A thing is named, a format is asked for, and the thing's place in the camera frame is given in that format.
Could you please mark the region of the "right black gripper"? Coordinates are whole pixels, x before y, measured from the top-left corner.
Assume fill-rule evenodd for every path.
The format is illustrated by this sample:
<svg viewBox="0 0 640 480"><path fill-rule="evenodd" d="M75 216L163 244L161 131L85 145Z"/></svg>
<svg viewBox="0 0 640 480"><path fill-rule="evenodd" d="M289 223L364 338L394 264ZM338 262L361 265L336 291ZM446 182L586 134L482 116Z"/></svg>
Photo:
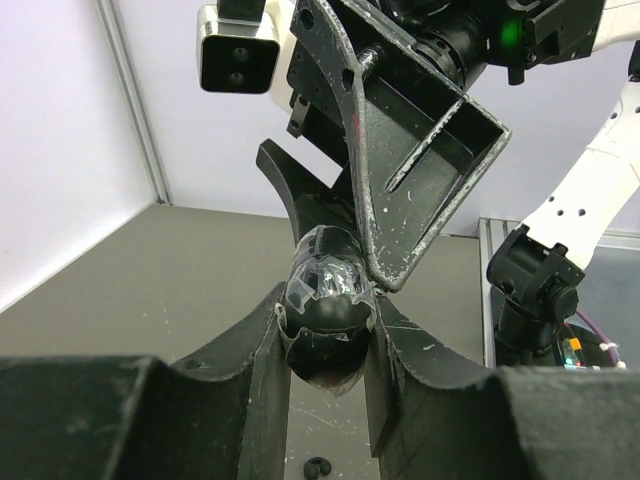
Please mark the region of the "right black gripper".
<svg viewBox="0 0 640 480"><path fill-rule="evenodd" d="M347 230L370 277L398 291L509 141L452 71L479 68L480 27L455 12L416 37L367 1L300 1L291 31L289 131L345 168L327 186L271 139L256 166L295 240Z"/></svg>

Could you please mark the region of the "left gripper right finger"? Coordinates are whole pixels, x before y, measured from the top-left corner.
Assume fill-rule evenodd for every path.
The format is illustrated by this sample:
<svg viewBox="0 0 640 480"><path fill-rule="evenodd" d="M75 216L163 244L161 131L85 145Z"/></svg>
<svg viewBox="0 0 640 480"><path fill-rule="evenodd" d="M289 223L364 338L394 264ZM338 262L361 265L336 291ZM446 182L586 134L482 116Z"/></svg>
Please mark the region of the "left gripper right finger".
<svg viewBox="0 0 640 480"><path fill-rule="evenodd" d="M635 479L639 374L489 369L385 296L365 362L371 454L384 479Z"/></svg>

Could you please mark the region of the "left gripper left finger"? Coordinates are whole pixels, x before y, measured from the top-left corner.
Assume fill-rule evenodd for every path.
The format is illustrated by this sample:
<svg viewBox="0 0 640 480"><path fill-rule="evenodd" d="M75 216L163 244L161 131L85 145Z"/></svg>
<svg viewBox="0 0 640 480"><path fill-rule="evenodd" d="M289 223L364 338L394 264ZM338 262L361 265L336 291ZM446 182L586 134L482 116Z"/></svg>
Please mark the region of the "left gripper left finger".
<svg viewBox="0 0 640 480"><path fill-rule="evenodd" d="M277 284L182 359L5 357L5 479L279 479L290 373Z"/></svg>

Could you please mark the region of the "black round earbud case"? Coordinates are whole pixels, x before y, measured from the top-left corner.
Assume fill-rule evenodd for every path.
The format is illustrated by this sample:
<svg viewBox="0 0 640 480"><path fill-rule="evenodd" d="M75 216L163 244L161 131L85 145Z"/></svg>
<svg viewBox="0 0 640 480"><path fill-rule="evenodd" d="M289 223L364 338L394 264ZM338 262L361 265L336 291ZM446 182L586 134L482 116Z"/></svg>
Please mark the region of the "black round earbud case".
<svg viewBox="0 0 640 480"><path fill-rule="evenodd" d="M300 239L274 313L285 361L301 380L335 397L354 387L378 305L350 232L319 225Z"/></svg>

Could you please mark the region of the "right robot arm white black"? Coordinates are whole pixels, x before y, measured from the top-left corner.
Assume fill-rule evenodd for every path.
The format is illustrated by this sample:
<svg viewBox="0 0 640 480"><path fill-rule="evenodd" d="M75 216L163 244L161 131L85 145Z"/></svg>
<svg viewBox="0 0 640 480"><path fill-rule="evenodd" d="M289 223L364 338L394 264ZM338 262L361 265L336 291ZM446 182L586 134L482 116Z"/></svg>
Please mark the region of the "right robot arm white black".
<svg viewBox="0 0 640 480"><path fill-rule="evenodd" d="M295 100L336 126L346 193L341 225L299 225L300 252L279 308L286 355L303 379L361 366L375 288L400 290L509 138L469 86L487 65L513 85L526 70L639 37L635 1L270 1ZM544 352L577 307L602 234L639 186L631 72L609 120L548 199L491 259L505 298L500 341Z"/></svg>

